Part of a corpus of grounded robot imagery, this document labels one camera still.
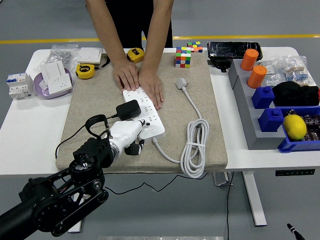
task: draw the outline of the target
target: tape measure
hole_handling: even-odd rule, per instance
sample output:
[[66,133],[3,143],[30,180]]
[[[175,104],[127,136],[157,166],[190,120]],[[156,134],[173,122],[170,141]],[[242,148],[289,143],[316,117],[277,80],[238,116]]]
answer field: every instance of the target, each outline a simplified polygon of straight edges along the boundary
[[93,64],[78,64],[76,66],[75,74],[80,79],[89,79],[95,75],[95,65]]
[[131,48],[126,54],[128,60],[132,63],[138,63],[145,57],[145,52],[141,48]]

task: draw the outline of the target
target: blue storage box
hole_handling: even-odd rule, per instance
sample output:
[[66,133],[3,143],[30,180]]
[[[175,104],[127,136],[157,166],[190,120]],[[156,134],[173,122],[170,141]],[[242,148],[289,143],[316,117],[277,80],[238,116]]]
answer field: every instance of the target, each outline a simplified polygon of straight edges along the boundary
[[[277,109],[281,109],[283,116],[286,116],[286,113],[293,109],[300,116],[305,115],[320,115],[320,106],[280,106]],[[282,124],[285,139],[278,146],[278,149],[281,153],[291,153],[299,151],[320,151],[320,140],[313,141],[290,141],[286,133],[285,127]]]

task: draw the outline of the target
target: yellow floor line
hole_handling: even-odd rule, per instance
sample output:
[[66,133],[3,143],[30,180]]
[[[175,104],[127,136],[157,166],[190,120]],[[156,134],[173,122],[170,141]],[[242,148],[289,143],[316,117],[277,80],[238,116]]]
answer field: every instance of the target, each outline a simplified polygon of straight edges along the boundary
[[[173,40],[215,40],[215,39],[300,39],[320,38],[320,34],[280,34],[280,35],[200,35],[200,36],[174,36]],[[99,38],[58,38],[58,39],[22,39],[0,40],[2,44],[42,44],[42,43],[74,43],[99,42]]]

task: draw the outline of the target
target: black pen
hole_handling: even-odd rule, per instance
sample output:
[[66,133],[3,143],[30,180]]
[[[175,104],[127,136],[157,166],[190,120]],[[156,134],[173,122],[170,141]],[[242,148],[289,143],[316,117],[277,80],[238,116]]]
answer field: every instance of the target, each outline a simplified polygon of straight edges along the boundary
[[291,224],[288,223],[287,226],[293,235],[295,235],[296,240],[305,240],[305,238]]

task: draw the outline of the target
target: black cable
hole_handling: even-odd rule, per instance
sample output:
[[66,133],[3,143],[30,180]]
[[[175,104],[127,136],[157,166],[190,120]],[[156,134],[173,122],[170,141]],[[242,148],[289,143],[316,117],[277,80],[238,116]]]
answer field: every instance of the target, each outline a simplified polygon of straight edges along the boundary
[[[112,115],[112,116],[110,116],[110,117],[107,117],[106,119],[113,119],[113,118],[116,118],[118,115],[117,114],[115,114],[115,115]],[[85,127],[86,125],[83,125],[82,127],[80,127],[76,132],[75,132],[75,134],[73,134],[71,137],[69,137],[69,138],[67,138],[66,140],[63,140],[62,142],[60,142],[59,143],[59,145],[56,147],[56,149],[55,149],[55,159],[57,159],[57,157],[58,157],[58,148],[62,145],[62,144],[64,144],[66,141],[68,141],[68,140],[70,140],[70,139],[72,139],[78,132],[80,132],[80,130],[81,129],[83,129],[84,127]]]
[[187,177],[187,176],[176,175],[176,176],[174,177],[174,179],[172,179],[168,184],[166,184],[166,185],[165,185],[163,188],[161,188],[160,190],[155,189],[153,186],[149,185],[149,184],[146,183],[145,181],[144,181],[140,186],[135,187],[135,188],[132,188],[132,189],[130,189],[130,190],[128,190],[128,191],[121,192],[121,193],[117,193],[117,192],[113,191],[111,188],[109,188],[109,187],[107,187],[107,186],[105,186],[105,188],[108,189],[108,190],[110,190],[111,192],[113,192],[113,193],[116,194],[116,195],[122,195],[122,194],[126,194],[126,193],[128,193],[128,192],[131,192],[131,191],[133,191],[133,190],[137,190],[137,189],[141,188],[143,185],[147,185],[147,186],[149,186],[150,188],[152,188],[153,190],[155,190],[156,192],[160,192],[160,191],[162,191],[163,189],[165,189],[169,184],[171,184],[177,177],[181,177],[181,178],[184,178],[184,179],[202,180],[202,179],[204,179],[205,176],[207,176],[207,175],[208,175],[208,173],[206,173],[202,178],[192,178],[192,177]]
[[106,56],[106,62],[105,64],[103,64],[102,66],[95,66],[94,67],[94,70],[97,71],[97,70],[100,70],[100,69],[103,69],[105,66],[107,66],[108,64],[110,63],[110,58],[108,56]]
[[232,179],[234,179],[235,172],[232,172],[231,181],[228,188],[228,194],[226,195],[226,227],[227,227],[227,240],[229,240],[229,192],[232,184]]
[[58,157],[58,148],[61,146],[61,144],[63,144],[63,143],[65,143],[66,141],[68,141],[68,140],[70,140],[70,139],[72,139],[78,132],[80,132],[80,130],[81,129],[83,129],[84,127],[85,127],[86,125],[83,125],[82,127],[80,127],[79,129],[78,129],[78,131],[76,131],[75,132],[75,134],[73,134],[71,137],[69,137],[69,138],[67,138],[66,140],[63,140],[62,142],[60,142],[59,143],[59,145],[56,147],[56,149],[55,149],[55,159],[57,159],[57,157]]

